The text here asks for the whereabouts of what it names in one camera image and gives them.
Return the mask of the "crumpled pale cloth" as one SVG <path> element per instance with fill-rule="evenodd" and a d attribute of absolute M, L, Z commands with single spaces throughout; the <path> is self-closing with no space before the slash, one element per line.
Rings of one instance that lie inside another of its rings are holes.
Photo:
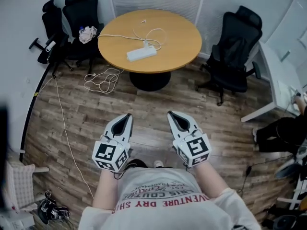
<path fill-rule="evenodd" d="M 97 29 L 94 26 L 87 26 L 83 33 L 79 33 L 79 41 L 83 44 L 90 42 L 96 35 Z"/>

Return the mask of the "person's white printed shirt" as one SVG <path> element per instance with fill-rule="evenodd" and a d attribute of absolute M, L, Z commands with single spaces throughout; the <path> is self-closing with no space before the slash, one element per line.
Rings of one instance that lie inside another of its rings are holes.
<path fill-rule="evenodd" d="M 261 230 L 235 190 L 209 198 L 195 172 L 140 161 L 120 179 L 116 207 L 86 207 L 78 230 Z"/>

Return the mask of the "person's right forearm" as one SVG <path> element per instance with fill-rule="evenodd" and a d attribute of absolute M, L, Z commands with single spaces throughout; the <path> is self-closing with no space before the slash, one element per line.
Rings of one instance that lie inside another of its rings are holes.
<path fill-rule="evenodd" d="M 193 168 L 201 190 L 209 198 L 217 198 L 229 187 L 208 161 L 200 163 Z"/>

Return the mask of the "pile of metal equipment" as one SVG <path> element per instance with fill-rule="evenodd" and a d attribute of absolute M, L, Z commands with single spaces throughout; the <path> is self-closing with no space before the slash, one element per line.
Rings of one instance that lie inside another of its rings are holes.
<path fill-rule="evenodd" d="M 279 202 L 288 203 L 289 208 L 273 205 L 267 213 L 276 218 L 263 220 L 262 226 L 270 230 L 307 230 L 307 145 L 301 146 L 296 156 L 277 170 L 275 177 L 293 177 L 297 181 L 296 188 L 292 198 L 277 199 Z"/>

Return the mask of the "black device with printed tags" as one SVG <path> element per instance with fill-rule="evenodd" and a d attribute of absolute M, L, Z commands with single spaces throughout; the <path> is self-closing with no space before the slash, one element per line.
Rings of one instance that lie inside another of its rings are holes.
<path fill-rule="evenodd" d="M 39 218 L 46 225 L 51 221 L 68 221 L 71 217 L 69 209 L 64 206 L 57 206 L 56 201 L 51 198 L 51 195 L 52 192 L 50 190 L 44 192 L 45 199 L 40 202 L 37 208 Z"/>

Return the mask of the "white power strip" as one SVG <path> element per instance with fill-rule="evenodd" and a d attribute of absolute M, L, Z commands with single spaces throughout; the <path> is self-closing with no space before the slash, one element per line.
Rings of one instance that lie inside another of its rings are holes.
<path fill-rule="evenodd" d="M 146 46 L 127 52 L 127 60 L 134 62 L 140 59 L 148 58 L 157 55 L 157 50 L 154 46 Z"/>

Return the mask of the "white chair with checked cloth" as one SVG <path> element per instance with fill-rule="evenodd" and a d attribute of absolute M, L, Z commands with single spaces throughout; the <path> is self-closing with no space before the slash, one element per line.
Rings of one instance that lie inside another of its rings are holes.
<path fill-rule="evenodd" d="M 48 167 L 24 165 L 20 161 L 5 162 L 5 193 L 16 211 L 37 209 L 33 190 L 33 174 L 47 173 Z"/>

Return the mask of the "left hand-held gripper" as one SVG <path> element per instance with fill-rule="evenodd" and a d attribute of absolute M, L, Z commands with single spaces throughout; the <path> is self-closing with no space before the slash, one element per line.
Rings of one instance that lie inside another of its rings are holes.
<path fill-rule="evenodd" d="M 133 116 L 123 114 L 111 120 L 94 144 L 92 160 L 100 169 L 118 173 L 129 158 Z"/>

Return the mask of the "white box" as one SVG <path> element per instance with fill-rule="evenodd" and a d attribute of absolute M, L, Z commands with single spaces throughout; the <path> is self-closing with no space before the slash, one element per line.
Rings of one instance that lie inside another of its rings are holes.
<path fill-rule="evenodd" d="M 27 211 L 0 210 L 0 230 L 29 230 L 34 225 L 34 217 Z"/>

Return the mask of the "person's left forearm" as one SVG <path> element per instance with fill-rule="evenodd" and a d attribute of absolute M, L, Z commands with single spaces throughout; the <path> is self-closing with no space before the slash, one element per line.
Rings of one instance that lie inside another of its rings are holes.
<path fill-rule="evenodd" d="M 113 210 L 118 203 L 118 184 L 120 178 L 112 172 L 102 170 L 93 199 L 93 207 Z"/>

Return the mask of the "black office chair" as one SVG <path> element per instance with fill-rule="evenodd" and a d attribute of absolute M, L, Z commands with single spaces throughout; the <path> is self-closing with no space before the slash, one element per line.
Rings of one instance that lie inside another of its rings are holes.
<path fill-rule="evenodd" d="M 224 90 L 232 94 L 245 93 L 248 76 L 255 74 L 257 79 L 261 78 L 256 62 L 252 63 L 251 70 L 245 66 L 251 50 L 261 37 L 262 19 L 254 11 L 241 5 L 235 13 L 226 12 L 220 40 L 212 46 L 206 64 L 200 67 L 209 72 L 210 80 L 197 85 L 195 90 L 211 86 L 220 94 L 218 106 L 224 103 Z"/>
<path fill-rule="evenodd" d="M 98 36 L 104 28 L 104 24 L 100 23 L 98 19 L 98 0 L 65 0 L 62 11 L 69 23 L 73 37 L 67 58 L 75 60 L 77 66 L 89 59 L 88 74 L 90 74 L 94 59 L 101 56 L 98 50 Z M 83 28 L 94 26 L 97 29 L 97 35 L 86 44 L 79 41 L 81 26 Z"/>
<path fill-rule="evenodd" d="M 70 71 L 73 68 L 66 62 L 65 58 L 70 47 L 70 42 L 68 41 L 69 36 L 64 32 L 62 27 L 62 10 L 54 4 L 53 0 L 48 1 L 44 4 L 42 8 L 42 21 L 45 26 L 47 34 L 47 42 L 45 46 L 38 43 L 38 38 L 36 38 L 29 49 L 36 47 L 41 50 L 37 61 L 42 64 L 49 64 L 54 67 L 54 71 L 57 70 L 59 64 L 65 64 Z M 51 49 L 51 51 L 46 52 L 46 46 L 51 42 L 55 41 L 56 45 Z"/>

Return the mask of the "round wooden table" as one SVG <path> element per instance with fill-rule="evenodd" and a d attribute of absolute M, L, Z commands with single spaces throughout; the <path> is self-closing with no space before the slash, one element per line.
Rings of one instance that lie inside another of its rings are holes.
<path fill-rule="evenodd" d="M 127 52 L 143 48 L 144 41 L 157 48 L 157 55 L 127 60 Z M 108 23 L 98 37 L 103 58 L 127 71 L 131 83 L 147 92 L 164 88 L 172 71 L 192 62 L 201 46 L 200 32 L 192 22 L 176 13 L 154 9 L 123 14 Z"/>

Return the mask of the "white desk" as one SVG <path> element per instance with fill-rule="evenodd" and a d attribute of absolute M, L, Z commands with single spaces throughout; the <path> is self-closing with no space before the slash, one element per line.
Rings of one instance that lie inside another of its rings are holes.
<path fill-rule="evenodd" d="M 272 101 L 266 106 L 241 118 L 247 122 L 275 108 L 299 115 L 298 108 L 292 104 L 292 97 L 296 91 L 303 94 L 303 90 L 295 67 L 286 59 L 280 61 L 278 55 L 265 43 L 259 41 L 252 49 L 247 63 L 252 62 L 257 53 L 260 53 L 270 82 Z"/>

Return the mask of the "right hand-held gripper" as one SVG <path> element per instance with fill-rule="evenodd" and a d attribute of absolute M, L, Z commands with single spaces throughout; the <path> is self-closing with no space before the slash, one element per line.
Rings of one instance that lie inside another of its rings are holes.
<path fill-rule="evenodd" d="M 174 137 L 173 146 L 176 154 L 185 166 L 191 168 L 207 161 L 212 148 L 207 134 L 195 131 L 199 126 L 194 118 L 183 112 L 168 111 L 167 119 Z"/>

